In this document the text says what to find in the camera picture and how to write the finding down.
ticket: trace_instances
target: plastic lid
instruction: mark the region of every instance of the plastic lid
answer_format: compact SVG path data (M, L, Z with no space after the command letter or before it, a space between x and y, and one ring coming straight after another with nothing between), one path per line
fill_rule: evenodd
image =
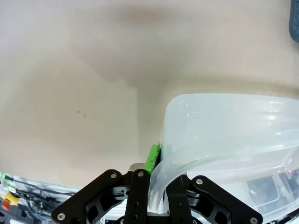
M188 94L174 98L165 112L163 160L151 176L150 210L157 210L171 181L189 172L191 177L205 175L221 186L239 183L234 190L238 188L247 194L238 198L260 211L258 203L263 202L250 195L254 191L252 183L257 182L248 187L248 181L273 178L299 168L298 111L298 100L280 97ZM276 184L264 184L264 188L270 191L281 186L278 179L274 180ZM297 203L294 197L288 205L293 204L295 209ZM283 209L284 206L280 202L272 204L261 213L266 216L282 209L282 214L286 214L290 209ZM264 217L265 222L272 217Z

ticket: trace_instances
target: green light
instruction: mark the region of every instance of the green light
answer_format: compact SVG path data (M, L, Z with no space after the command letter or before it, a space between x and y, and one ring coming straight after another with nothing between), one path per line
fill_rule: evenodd
M11 186L11 185L8 185L7 187L8 187L8 189L15 190L15 188L13 186Z

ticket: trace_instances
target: green connector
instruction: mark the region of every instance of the green connector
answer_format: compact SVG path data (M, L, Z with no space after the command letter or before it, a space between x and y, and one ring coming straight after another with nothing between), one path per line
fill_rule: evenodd
M156 165L160 162L160 145L152 145L144 169L151 175Z
M15 191L15 190L16 190L15 187L13 187L13 186L11 186L11 185L8 185L7 188L8 188L9 190L11 190L11 191Z
M9 181L14 181L14 179L12 177L9 177L7 175L5 175L4 173L0 173L0 177L6 179L6 180L9 180Z

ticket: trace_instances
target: white surface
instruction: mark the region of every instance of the white surface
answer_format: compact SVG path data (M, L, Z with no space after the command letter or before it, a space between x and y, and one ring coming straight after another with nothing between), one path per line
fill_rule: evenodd
M298 223L299 223L299 218L294 219L294 220L291 221L290 223L292 223L292 224L298 224Z
M16 221L16 220L14 220L14 219L11 219L11 220L9 221L9 223L10 223L10 224L23 224L23 223L21 223L21 222L19 222L19 221Z
M0 170L14 175L125 173L178 94L298 93L288 0L0 3Z

